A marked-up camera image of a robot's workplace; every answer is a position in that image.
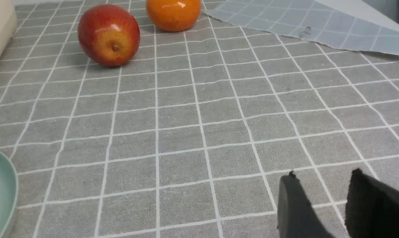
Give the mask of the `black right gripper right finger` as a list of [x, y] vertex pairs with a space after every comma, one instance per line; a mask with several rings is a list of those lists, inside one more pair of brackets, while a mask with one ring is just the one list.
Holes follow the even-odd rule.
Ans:
[[354, 169], [345, 205], [345, 225], [352, 238], [399, 238], [399, 190]]

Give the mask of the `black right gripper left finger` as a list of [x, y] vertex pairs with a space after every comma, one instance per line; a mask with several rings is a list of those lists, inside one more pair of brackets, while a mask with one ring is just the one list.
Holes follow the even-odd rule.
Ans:
[[319, 220], [293, 171], [279, 181], [277, 229], [280, 238], [333, 238]]

